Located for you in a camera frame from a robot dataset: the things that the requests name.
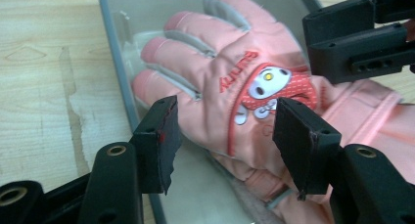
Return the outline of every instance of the glove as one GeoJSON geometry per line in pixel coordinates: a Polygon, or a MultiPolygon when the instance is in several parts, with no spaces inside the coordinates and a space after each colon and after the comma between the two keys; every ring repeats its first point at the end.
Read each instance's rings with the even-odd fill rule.
{"type": "MultiPolygon", "coordinates": [[[[258,198],[273,202],[288,188],[296,190],[271,138],[279,97],[322,115],[343,134],[342,145],[381,145],[379,132],[385,129],[382,136],[405,151],[394,151],[395,161],[415,157],[413,136],[412,141],[407,136],[415,135],[415,127],[399,133],[402,138],[389,134],[415,115],[410,106],[397,109],[400,97],[391,89],[370,80],[332,86],[310,76],[292,33],[250,0],[204,0],[204,9],[205,14],[180,12],[170,18],[165,37],[143,48],[148,69],[136,76],[132,88],[148,106],[177,95],[183,134],[211,151],[258,198]]],[[[400,164],[399,171],[415,182],[415,166],[400,164]]],[[[322,196],[298,202],[292,194],[272,210],[287,223],[333,222],[322,196]]]]}

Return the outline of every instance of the light wood grain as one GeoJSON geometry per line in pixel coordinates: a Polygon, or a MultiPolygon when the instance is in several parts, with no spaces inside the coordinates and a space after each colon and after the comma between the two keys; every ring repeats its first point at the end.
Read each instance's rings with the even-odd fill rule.
{"type": "MultiPolygon", "coordinates": [[[[50,191],[131,136],[98,0],[0,0],[0,71],[0,186],[30,179],[50,191]]],[[[376,79],[415,103],[407,68],[376,79]]]]}

